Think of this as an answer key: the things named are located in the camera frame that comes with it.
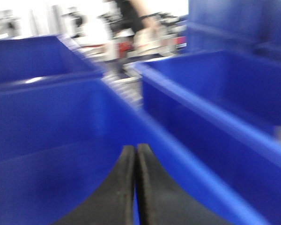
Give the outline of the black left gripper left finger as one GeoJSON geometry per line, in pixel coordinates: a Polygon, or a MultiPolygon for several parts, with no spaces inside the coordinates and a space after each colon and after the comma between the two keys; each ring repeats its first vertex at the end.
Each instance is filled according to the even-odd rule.
{"type": "Polygon", "coordinates": [[[123,147],[100,186],[55,225],[132,225],[135,148],[123,147]]]}

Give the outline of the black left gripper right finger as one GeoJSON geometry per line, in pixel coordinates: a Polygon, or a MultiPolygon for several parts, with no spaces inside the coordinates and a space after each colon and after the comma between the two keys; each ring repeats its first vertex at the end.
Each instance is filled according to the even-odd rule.
{"type": "Polygon", "coordinates": [[[141,225],[230,224],[188,195],[146,143],[136,151],[136,197],[141,225]]]}

